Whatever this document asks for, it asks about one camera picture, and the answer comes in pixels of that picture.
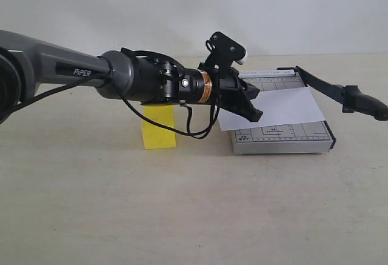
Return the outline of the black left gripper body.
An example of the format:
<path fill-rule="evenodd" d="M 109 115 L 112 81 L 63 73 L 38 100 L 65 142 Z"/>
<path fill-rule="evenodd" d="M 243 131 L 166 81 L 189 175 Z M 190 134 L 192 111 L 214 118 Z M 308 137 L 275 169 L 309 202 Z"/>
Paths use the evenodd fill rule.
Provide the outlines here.
<path fill-rule="evenodd" d="M 203 84 L 201 104 L 218 107 L 242 107 L 244 103 L 244 81 L 239 71 L 228 62 L 223 64 L 202 62 L 198 66 Z"/>

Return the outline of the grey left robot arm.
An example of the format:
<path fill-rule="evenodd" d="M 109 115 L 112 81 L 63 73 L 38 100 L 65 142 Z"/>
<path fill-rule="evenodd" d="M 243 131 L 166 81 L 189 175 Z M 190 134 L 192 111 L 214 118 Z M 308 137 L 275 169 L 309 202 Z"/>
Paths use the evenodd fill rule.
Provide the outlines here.
<path fill-rule="evenodd" d="M 145 106 L 216 105 L 250 122 L 262 111 L 252 104 L 259 89 L 245 82 L 233 63 L 246 50 L 221 32 L 206 42 L 207 59 L 195 69 L 146 50 L 110 50 L 92 56 L 6 30 L 1 31 L 1 119 L 32 102 L 41 84 L 90 86 L 107 99 Z"/>

